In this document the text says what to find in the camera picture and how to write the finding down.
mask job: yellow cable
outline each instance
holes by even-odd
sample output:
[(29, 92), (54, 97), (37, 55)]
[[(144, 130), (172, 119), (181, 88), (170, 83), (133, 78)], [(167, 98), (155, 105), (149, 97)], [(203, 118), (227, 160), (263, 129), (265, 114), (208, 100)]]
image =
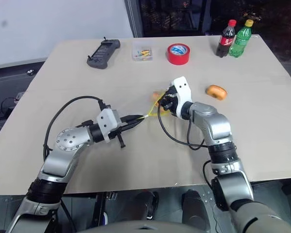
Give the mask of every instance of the yellow cable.
[[(156, 106), (156, 104), (158, 103), (158, 101), (163, 97), (163, 95), (165, 94), (165, 92), (163, 92), (159, 97), (158, 99), (154, 102), (154, 104), (152, 105), (150, 111), (145, 115), (143, 116), (142, 118), (146, 118), (146, 117), (155, 117), (157, 116), (157, 113), (152, 113), (154, 107)], [(163, 113), (161, 113), (161, 116), (163, 115), (167, 115), (168, 112), (167, 111), (164, 111)]]

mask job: wire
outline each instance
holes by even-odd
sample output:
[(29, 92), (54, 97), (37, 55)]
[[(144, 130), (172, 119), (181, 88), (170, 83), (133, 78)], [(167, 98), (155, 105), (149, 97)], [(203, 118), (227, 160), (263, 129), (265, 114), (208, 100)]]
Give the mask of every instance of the wire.
[(74, 101), (77, 101), (77, 100), (81, 100), (81, 99), (94, 99), (94, 100), (97, 100), (97, 101), (102, 101), (101, 99), (95, 97), (95, 96), (79, 96), (79, 97), (76, 97), (70, 101), (68, 101), (63, 107), (61, 107), (61, 109), (55, 114), (55, 116), (53, 117), (53, 119), (50, 121), (49, 125), (48, 125), (48, 129), (47, 129), (47, 132), (45, 134), (45, 138), (44, 138), (44, 144), (43, 144), (43, 159), (46, 160), (47, 156), (49, 155), (49, 151), (51, 150), (49, 147), (48, 147), (48, 139), (49, 139), (49, 132), (50, 132), (50, 129), (54, 123), (54, 121), (56, 120), (56, 118), (59, 116), (59, 114), (71, 103), (73, 103)]
[(5, 113), (3, 112), (3, 103), (6, 101), (6, 100), (9, 100), (9, 99), (14, 99), (15, 101), (16, 100), (18, 100), (18, 99), (16, 99), (16, 98), (14, 98), (14, 97), (8, 97), (8, 98), (5, 98), (2, 102), (1, 102), (1, 112), (2, 112), (2, 114), (4, 115)]
[[(139, 118), (139, 119), (147, 118), (147, 117), (155, 117), (155, 116), (157, 116), (157, 114), (156, 114), (156, 113), (152, 113), (152, 111), (153, 111), (154, 107), (158, 104), (159, 100), (163, 97), (163, 95), (165, 95), (165, 93), (162, 93), (162, 94), (157, 98), (157, 100), (153, 103), (153, 105), (151, 106), (151, 108), (150, 108), (150, 110), (148, 111), (148, 113), (147, 113), (146, 115), (142, 116), (142, 117)], [(167, 112), (167, 111), (164, 111), (163, 113), (161, 113), (161, 116), (163, 116), (163, 115), (167, 115), (167, 114), (168, 114), (168, 112)]]
[(207, 165), (208, 163), (210, 163), (210, 162), (211, 162), (211, 160), (207, 160), (207, 161), (204, 163), (204, 165), (203, 165), (203, 175), (204, 175), (204, 178), (205, 178), (206, 183), (208, 184), (209, 188), (212, 190), (212, 186), (211, 186), (211, 184), (209, 183), (209, 181), (208, 181), (208, 179), (207, 179), (207, 177), (206, 177), (206, 173), (205, 173), (205, 167), (206, 167), (206, 165)]
[(74, 222), (73, 222), (73, 220), (72, 220), (72, 217), (71, 217), (71, 215), (70, 215), (70, 213), (69, 213), (69, 211), (68, 211), (68, 209), (67, 209), (67, 207), (66, 207), (66, 205), (64, 204), (64, 202), (63, 202), (62, 199), (61, 199), (61, 203), (60, 203), (60, 205), (62, 206), (62, 208), (63, 208), (63, 210), (64, 210), (64, 213), (66, 214), (66, 216), (67, 216), (67, 218), (68, 218), (68, 221), (69, 221), (69, 223), (70, 223), (70, 225), (71, 225), (71, 228), (72, 228), (73, 232), (74, 232), (74, 233), (77, 232), (77, 229), (76, 229), (76, 226), (74, 225)]
[(213, 208), (212, 208), (212, 214), (213, 214), (213, 219), (214, 219), (214, 221), (215, 221), (215, 232), (216, 233), (219, 233), (218, 232), (218, 230), (217, 230), (217, 226), (218, 226), (218, 221), (217, 221), (217, 219), (216, 219), (216, 217), (215, 217), (215, 215), (214, 215), (214, 208), (217, 206), (217, 204), (215, 204), (214, 206), (213, 206)]
[[(188, 132), (187, 132), (187, 134), (186, 134), (186, 140), (187, 140), (188, 143), (190, 143), (190, 131), (191, 131), (191, 126), (192, 126), (192, 120), (191, 120), (191, 118), (190, 118), (190, 119), (189, 119)], [(200, 143), (200, 146), (199, 146), (199, 147), (194, 148), (194, 147), (192, 147), (192, 146), (189, 145), (189, 148), (190, 148), (191, 150), (199, 150), (199, 149), (201, 149), (201, 147), (202, 147), (202, 145), (204, 144), (204, 142), (205, 142), (205, 140), (203, 139), (202, 142)]]
[[(158, 109), (160, 109), (160, 108), (161, 108), (161, 101), (159, 100), (158, 103), (159, 103)], [(161, 112), (160, 112), (160, 111), (157, 111), (157, 116), (158, 116), (158, 119), (159, 119), (159, 122), (160, 122), (160, 125), (161, 125), (163, 131), (165, 132), (165, 134), (166, 134), (166, 135), (167, 135), (171, 140), (173, 140), (173, 141), (175, 141), (175, 142), (178, 142), (178, 143), (180, 143), (180, 144), (186, 145), (186, 146), (192, 146), (192, 147), (206, 147), (206, 148), (207, 148), (207, 146), (205, 146), (205, 145), (200, 145), (200, 144), (191, 144), (191, 143), (182, 142), (182, 141), (179, 141), (179, 140), (175, 139), (172, 135), (169, 134), (169, 132), (167, 132), (166, 128), (164, 127), (164, 124), (163, 124), (162, 119), (161, 119)]]

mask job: robotic arm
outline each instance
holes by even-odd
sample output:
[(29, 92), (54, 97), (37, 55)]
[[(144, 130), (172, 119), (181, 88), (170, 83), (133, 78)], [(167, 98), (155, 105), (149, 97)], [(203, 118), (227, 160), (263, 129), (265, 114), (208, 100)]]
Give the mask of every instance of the robotic arm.
[(253, 191), (236, 153), (230, 124), (217, 110), (192, 102), (185, 79), (175, 79), (161, 99), (165, 110), (181, 119), (191, 120), (203, 132), (211, 168), (216, 177), (211, 181), (216, 205), (230, 211), (240, 233), (291, 233), (291, 227), (266, 205), (255, 202)]
[(96, 124), (89, 120), (62, 130), (56, 138), (54, 150), (30, 185), (6, 232), (29, 232), (31, 224), (35, 233), (48, 232), (56, 219), (61, 198), (78, 165), (81, 152), (94, 142), (109, 142), (115, 137), (118, 137), (121, 148), (125, 147), (121, 133), (142, 122), (141, 117), (128, 115), (120, 118), (116, 110), (107, 106), (97, 116)]

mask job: black game controller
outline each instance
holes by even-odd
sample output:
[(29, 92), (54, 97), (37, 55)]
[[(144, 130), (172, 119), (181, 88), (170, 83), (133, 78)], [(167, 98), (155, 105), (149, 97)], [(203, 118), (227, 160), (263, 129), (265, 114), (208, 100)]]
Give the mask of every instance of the black game controller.
[(99, 48), (93, 53), (92, 56), (87, 56), (87, 64), (90, 67), (105, 69), (108, 64), (107, 61), (114, 53), (115, 49), (121, 46), (119, 40), (104, 40), (101, 42)]

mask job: white tabletop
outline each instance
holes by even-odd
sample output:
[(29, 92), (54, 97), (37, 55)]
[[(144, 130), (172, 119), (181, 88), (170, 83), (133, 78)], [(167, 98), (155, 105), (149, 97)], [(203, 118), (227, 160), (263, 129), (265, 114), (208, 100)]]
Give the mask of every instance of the white tabletop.
[[(152, 44), (154, 60), (135, 62), (133, 41)], [(251, 181), (291, 178), (291, 77), (259, 36), (252, 36), (240, 58), (214, 55), (218, 36), (121, 39), (105, 70), (86, 64), (100, 40), (59, 44), (38, 72), (0, 132), (0, 195), (25, 194), (43, 164), (46, 128), (70, 99), (94, 95), (121, 116), (145, 114), (153, 91), (185, 76), (193, 101), (213, 105), (230, 121), (237, 153)], [(191, 48), (189, 62), (175, 66), (166, 60), (166, 48), (184, 43)], [(225, 88), (224, 101), (205, 94), (211, 85)], [(94, 100), (68, 107), (52, 127), (48, 145), (57, 133), (99, 114)], [(184, 140), (188, 122), (164, 116), (169, 132)], [(100, 142), (83, 152), (66, 193), (141, 189), (204, 183), (206, 149), (191, 151), (171, 141), (156, 117), (122, 133), (119, 142)], [(202, 139), (192, 130), (192, 142)]]

